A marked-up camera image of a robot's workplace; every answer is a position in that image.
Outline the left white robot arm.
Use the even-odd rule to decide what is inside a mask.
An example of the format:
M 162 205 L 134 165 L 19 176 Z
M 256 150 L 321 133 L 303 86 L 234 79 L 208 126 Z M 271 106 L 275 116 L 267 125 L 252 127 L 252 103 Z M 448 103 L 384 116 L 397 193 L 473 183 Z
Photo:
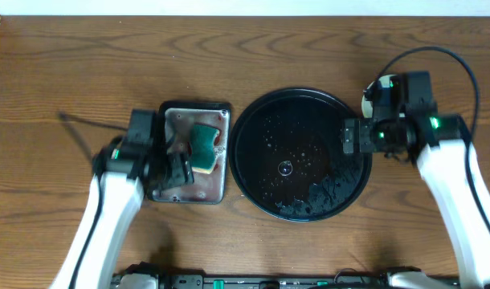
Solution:
M 108 288 L 143 201 L 194 182 L 190 157 L 149 138 L 115 137 L 92 158 L 88 203 L 52 288 Z

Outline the mint green plate with ketchup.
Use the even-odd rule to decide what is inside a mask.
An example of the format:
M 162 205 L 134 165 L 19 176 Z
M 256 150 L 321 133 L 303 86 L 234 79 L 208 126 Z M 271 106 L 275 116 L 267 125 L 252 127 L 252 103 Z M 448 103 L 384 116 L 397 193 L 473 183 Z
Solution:
M 374 83 L 371 83 L 364 90 L 361 99 L 361 111 L 365 118 L 381 121 L 396 117 L 397 105 L 392 97 L 393 84 L 391 77 L 392 75 L 382 76 L 378 81 L 377 87 L 371 93 L 369 91 L 374 86 Z

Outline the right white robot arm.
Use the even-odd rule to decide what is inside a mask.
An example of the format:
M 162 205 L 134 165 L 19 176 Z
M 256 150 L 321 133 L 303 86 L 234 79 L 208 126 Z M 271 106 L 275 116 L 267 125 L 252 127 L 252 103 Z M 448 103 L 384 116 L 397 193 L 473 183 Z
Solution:
M 396 75 L 372 82 L 361 107 L 361 118 L 344 122 L 344 153 L 407 153 L 439 208 L 459 285 L 490 288 L 490 193 L 473 131 L 457 114 L 438 114 L 430 84 L 411 84 Z

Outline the green and yellow scrub sponge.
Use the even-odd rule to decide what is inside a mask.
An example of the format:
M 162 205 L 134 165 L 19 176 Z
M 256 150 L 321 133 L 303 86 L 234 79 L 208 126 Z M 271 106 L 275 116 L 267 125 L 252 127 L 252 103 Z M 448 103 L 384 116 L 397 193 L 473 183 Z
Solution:
M 190 130 L 191 166 L 198 173 L 210 174 L 216 165 L 215 141 L 219 138 L 217 128 L 195 124 Z

